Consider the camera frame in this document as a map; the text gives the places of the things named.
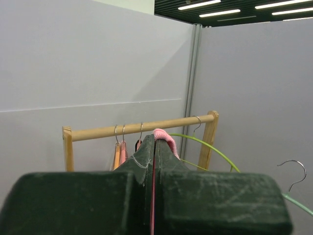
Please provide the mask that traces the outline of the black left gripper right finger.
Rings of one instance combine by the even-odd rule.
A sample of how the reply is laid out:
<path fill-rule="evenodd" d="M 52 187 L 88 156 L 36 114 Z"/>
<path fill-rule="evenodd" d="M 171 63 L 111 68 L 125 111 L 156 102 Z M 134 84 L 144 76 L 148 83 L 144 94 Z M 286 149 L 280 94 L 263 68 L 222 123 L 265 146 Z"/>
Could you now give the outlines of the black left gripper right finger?
<path fill-rule="evenodd" d="M 265 174 L 189 170 L 155 142 L 155 234 L 290 235 L 277 183 Z"/>

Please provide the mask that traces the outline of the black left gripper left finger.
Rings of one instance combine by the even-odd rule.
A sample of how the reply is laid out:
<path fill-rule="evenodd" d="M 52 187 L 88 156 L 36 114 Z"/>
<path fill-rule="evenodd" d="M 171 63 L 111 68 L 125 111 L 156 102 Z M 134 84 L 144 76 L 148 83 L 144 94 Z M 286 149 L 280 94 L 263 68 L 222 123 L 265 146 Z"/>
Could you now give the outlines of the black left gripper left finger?
<path fill-rule="evenodd" d="M 154 137 L 114 171 L 21 176 L 0 211 L 3 235 L 152 235 Z"/>

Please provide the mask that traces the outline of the green plastic hanger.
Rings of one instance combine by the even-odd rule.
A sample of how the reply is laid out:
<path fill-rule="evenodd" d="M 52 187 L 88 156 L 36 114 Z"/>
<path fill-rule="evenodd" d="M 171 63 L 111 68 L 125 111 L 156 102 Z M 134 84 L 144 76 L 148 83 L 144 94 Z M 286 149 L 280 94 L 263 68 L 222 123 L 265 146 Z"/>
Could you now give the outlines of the green plastic hanger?
<path fill-rule="evenodd" d="M 187 125 L 189 126 L 189 125 L 198 124 L 198 127 L 194 129 L 193 134 L 191 136 L 185 135 L 185 134 L 170 133 L 170 136 L 182 137 L 188 140 L 193 140 L 201 144 L 201 150 L 200 150 L 200 155 L 199 155 L 197 165 L 192 164 L 188 162 L 187 160 L 183 160 L 183 161 L 190 165 L 195 166 L 199 170 L 208 171 L 212 152 L 215 152 L 230 165 L 230 170 L 229 170 L 230 173 L 232 173 L 233 171 L 240 173 L 241 171 L 231 161 L 231 159 L 228 158 L 224 153 L 222 153 L 220 150 L 218 150 L 217 148 L 213 146 L 215 135 L 216 135 L 216 129 L 217 129 L 218 121 L 219 121 L 218 112 L 209 111 L 206 116 L 210 116 L 209 121 L 202 121 L 199 116 L 184 117 L 184 119 L 191 119 L 191 118 L 197 119 L 197 121 L 194 121 L 193 123 Z M 202 140 L 200 140 L 195 137 L 195 130 L 198 129 L 202 123 L 205 123 L 205 129 L 204 129 L 203 138 Z"/>

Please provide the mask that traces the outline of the pink t shirt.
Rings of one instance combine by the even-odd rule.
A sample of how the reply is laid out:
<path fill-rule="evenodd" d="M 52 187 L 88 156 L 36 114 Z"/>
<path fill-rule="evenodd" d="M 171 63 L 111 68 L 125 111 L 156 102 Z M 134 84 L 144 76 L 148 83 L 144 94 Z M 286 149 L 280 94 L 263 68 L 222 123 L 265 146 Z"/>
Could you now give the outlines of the pink t shirt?
<path fill-rule="evenodd" d="M 170 155 L 175 156 L 180 160 L 175 140 L 163 129 L 155 129 L 153 131 L 155 145 L 154 145 L 154 159 L 152 168 L 152 192 L 151 192 L 151 210 L 150 210 L 150 234 L 157 235 L 162 231 L 161 225 L 163 223 L 163 207 L 164 200 L 162 196 L 161 186 L 161 155 L 160 144 L 158 141 L 164 141 L 167 148 L 170 150 Z"/>

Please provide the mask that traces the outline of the salmon pink hanger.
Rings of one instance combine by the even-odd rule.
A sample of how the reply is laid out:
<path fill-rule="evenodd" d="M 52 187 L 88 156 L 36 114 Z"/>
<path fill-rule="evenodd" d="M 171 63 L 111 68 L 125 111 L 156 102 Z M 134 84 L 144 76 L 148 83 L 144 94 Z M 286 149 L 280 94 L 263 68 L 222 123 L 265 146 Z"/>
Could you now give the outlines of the salmon pink hanger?
<path fill-rule="evenodd" d="M 140 148 L 141 143 L 142 143 L 142 132 L 143 132 L 143 122 L 141 122 L 140 124 L 140 136 L 139 139 L 137 140 L 136 144 L 135 144 L 135 152 Z"/>

